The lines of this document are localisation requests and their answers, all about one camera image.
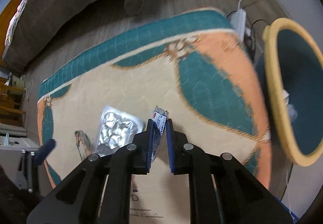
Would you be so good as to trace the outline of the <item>small printed white packet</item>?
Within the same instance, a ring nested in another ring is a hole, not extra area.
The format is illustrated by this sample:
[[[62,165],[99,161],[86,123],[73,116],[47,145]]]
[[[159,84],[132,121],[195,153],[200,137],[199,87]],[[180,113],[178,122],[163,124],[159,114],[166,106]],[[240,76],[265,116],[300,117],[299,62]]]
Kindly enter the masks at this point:
[[[168,119],[168,112],[156,106],[152,116],[152,121],[153,121],[152,162],[157,157],[159,145],[161,144],[164,130],[166,128],[167,119]]]

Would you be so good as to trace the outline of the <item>trash pile in bin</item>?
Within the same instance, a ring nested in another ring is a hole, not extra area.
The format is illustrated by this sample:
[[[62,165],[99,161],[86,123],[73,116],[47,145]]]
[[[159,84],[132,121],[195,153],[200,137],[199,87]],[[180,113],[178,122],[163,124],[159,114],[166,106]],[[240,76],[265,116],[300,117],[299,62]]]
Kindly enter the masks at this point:
[[[298,117],[298,113],[295,107],[292,104],[290,104],[290,94],[286,90],[283,90],[282,93],[283,93],[283,99],[284,99],[285,106],[287,107],[287,112],[288,112],[290,121],[291,123],[294,123]]]

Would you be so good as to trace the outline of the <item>wooden chair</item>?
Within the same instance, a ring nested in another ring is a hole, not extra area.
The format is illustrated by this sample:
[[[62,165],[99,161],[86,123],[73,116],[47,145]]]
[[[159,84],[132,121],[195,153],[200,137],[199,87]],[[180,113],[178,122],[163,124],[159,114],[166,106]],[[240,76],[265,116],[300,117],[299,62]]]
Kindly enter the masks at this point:
[[[8,80],[1,77],[0,122],[22,127],[26,112],[22,110],[24,88],[9,86]]]

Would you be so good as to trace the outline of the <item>silver foil wrapper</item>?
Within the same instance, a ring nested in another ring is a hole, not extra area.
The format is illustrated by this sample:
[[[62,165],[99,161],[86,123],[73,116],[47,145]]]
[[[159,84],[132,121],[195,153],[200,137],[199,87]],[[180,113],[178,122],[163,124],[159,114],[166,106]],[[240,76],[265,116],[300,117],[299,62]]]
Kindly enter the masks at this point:
[[[143,128],[144,122],[138,117],[106,106],[94,141],[94,153],[100,157],[114,154],[120,148],[132,143],[135,134],[141,133]]]

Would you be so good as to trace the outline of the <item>teal and cream horse rug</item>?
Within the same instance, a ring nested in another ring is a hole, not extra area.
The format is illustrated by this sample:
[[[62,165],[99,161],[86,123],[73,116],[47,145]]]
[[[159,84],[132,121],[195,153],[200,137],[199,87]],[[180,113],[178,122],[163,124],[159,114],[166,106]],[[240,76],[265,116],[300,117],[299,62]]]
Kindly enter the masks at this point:
[[[261,84],[241,39],[215,9],[115,36],[41,84],[39,137],[57,143],[47,160],[53,189],[94,154],[106,106],[138,117],[143,131],[158,106],[188,142],[207,154],[230,153],[268,190],[271,140]],[[188,175],[170,170],[166,128],[149,173],[132,176],[129,223],[191,223]]]

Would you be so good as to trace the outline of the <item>teal bin with yellow rim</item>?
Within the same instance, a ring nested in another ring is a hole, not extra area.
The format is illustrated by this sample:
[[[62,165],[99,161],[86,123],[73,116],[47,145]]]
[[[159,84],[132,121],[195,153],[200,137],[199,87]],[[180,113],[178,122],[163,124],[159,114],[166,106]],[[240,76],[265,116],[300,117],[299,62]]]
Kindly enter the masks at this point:
[[[322,155],[322,51],[305,28],[288,18],[266,26],[262,39],[265,49],[256,71],[272,136],[292,163],[310,166]],[[283,90],[298,113],[294,123]]]

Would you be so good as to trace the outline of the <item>wooden headboard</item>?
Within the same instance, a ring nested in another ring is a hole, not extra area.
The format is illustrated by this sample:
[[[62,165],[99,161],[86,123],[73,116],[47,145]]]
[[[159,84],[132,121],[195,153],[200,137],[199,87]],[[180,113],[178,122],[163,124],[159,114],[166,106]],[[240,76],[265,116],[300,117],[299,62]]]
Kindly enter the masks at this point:
[[[20,5],[22,0],[10,0],[9,4],[4,8],[4,10],[1,13],[1,29],[0,29],[0,53],[1,53],[1,66],[5,66],[5,64],[2,61],[3,52],[5,49],[5,37],[7,34],[7,30],[9,28],[10,20],[13,18],[13,16],[16,14],[16,11],[18,9],[18,5]]]

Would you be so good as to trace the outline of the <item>white power strip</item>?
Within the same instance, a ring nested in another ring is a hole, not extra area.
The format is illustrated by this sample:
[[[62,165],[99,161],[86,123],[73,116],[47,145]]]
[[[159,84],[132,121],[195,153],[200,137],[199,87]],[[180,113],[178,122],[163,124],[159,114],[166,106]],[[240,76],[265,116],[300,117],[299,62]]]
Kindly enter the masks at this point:
[[[237,32],[238,37],[243,40],[246,28],[246,11],[244,9],[240,8],[233,14],[231,25]]]

